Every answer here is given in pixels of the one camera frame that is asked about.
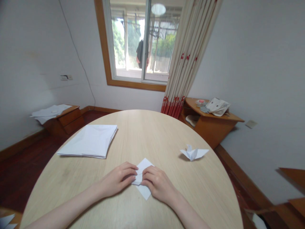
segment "red and white curtain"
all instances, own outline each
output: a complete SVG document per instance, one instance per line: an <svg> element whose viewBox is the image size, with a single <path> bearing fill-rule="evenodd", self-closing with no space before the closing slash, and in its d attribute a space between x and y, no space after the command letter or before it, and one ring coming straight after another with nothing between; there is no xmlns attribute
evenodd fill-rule
<svg viewBox="0 0 305 229"><path fill-rule="evenodd" d="M178 118L191 89L222 0L187 0L179 21L161 113Z"/></svg>

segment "white paper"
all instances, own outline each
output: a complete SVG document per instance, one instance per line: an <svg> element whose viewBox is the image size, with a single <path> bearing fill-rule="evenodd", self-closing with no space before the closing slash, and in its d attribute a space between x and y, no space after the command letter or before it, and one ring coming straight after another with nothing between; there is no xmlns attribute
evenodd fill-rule
<svg viewBox="0 0 305 229"><path fill-rule="evenodd" d="M253 214L252 221L254 222L255 227L257 229L267 229L264 221L258 215L256 215L255 213Z"/></svg>
<svg viewBox="0 0 305 229"><path fill-rule="evenodd" d="M4 229L15 217L15 214L0 218L0 229Z"/></svg>
<svg viewBox="0 0 305 229"><path fill-rule="evenodd" d="M8 224L4 229L14 229L18 224Z"/></svg>
<svg viewBox="0 0 305 229"><path fill-rule="evenodd" d="M71 106L65 104L53 105L49 108L41 109L39 111L33 112L31 117L46 117L46 116L60 115L65 109L68 109L69 107Z"/></svg>
<svg viewBox="0 0 305 229"><path fill-rule="evenodd" d="M117 125L86 125L57 154L105 159Z"/></svg>
<svg viewBox="0 0 305 229"><path fill-rule="evenodd" d="M153 164L147 160L146 158L144 158L140 164L138 164L138 170L137 170L137 174L136 175L136 180L134 182L132 182L132 184L135 184L137 186L137 189L139 190L139 192L142 194L142 196L145 198L145 200L148 200L148 198L151 195L151 192L149 190L149 188L145 185L140 185L142 182L142 173L143 170L146 169L149 166L153 166Z"/></svg>
<svg viewBox="0 0 305 229"><path fill-rule="evenodd" d="M30 117L34 117L41 124L44 124L49 119L55 118L57 115L60 115L64 110L71 107L70 105L60 104L53 105L46 109L41 109L32 113Z"/></svg>
<svg viewBox="0 0 305 229"><path fill-rule="evenodd" d="M203 157L209 149L194 149L192 150L191 145L187 145L187 150L180 150L181 153L183 153L190 161L193 161L195 159Z"/></svg>

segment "stack of white paper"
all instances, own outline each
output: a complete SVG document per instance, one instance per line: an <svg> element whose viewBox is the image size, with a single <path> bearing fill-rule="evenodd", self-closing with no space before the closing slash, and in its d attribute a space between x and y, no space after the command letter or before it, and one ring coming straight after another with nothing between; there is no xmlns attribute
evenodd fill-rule
<svg viewBox="0 0 305 229"><path fill-rule="evenodd" d="M49 119L55 118L57 115L60 115L64 110L71 107L70 105L60 104L53 105L46 109L41 109L32 113L30 117L34 117L41 124L44 124Z"/></svg>
<svg viewBox="0 0 305 229"><path fill-rule="evenodd" d="M86 125L57 154L106 158L117 125Z"/></svg>

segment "electrical wire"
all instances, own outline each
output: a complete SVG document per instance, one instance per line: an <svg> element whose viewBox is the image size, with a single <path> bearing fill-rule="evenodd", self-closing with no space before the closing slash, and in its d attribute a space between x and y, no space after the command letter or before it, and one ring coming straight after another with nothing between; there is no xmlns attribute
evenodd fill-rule
<svg viewBox="0 0 305 229"><path fill-rule="evenodd" d="M73 41L73 37L72 37L72 34L71 34L71 30L70 30L70 27L69 27L69 25L68 25L66 16L65 16L65 14L64 14L64 10L63 10L63 7L62 7L62 5L61 5L61 2L60 2L60 0L58 0L58 1L59 1L59 4L60 4L61 11L63 12L64 20L66 21L66 24L67 24L67 26L68 26L68 30L69 30L69 33L70 33L70 37L71 37L72 43L73 43L73 45L74 45L74 48L75 48L77 57L78 57L78 59L79 59L79 61L80 61L80 64L81 64L82 67L83 67L83 70L84 70L84 72L85 72L85 75L86 75L86 78L87 78L87 81L88 81L88 84L89 84L89 88L90 88L91 94L92 94L92 96L93 96L93 98L94 98L94 106L93 106L93 110L94 110L94 109L95 109L95 103L96 103L96 101L95 101L95 97L94 97L94 94L93 94L93 92L92 92L92 89L91 89L91 86L90 86L90 83L89 83L89 79L88 79L88 76L87 76L87 72L86 72L86 70L85 70L85 68L84 68L84 66L83 66L82 61L81 61L80 58L79 58L79 54L78 54L78 51L77 51L77 49L76 49L75 43L74 43L74 41Z"/></svg>

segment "green foliage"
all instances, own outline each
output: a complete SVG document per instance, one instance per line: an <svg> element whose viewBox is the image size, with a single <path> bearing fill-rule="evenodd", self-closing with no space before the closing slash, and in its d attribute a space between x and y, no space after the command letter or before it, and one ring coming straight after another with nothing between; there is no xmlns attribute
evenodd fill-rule
<svg viewBox="0 0 305 229"><path fill-rule="evenodd" d="M124 37L117 28L115 20L112 20L112 32L113 32L113 45L114 45L114 56L116 63L119 66L117 68L125 68L125 42Z"/></svg>
<svg viewBox="0 0 305 229"><path fill-rule="evenodd" d="M140 25L135 25L135 20L127 20L128 24L128 55L129 63L133 68L139 68L137 63L137 48L140 42Z"/></svg>
<svg viewBox="0 0 305 229"><path fill-rule="evenodd" d="M173 53L173 49L174 49L175 40L176 40L176 35L175 34L168 34L166 36L166 39L160 39L159 38L157 56L158 57L171 58L172 53ZM157 40L153 40L153 42L152 42L152 55L155 54L156 43L157 43Z"/></svg>

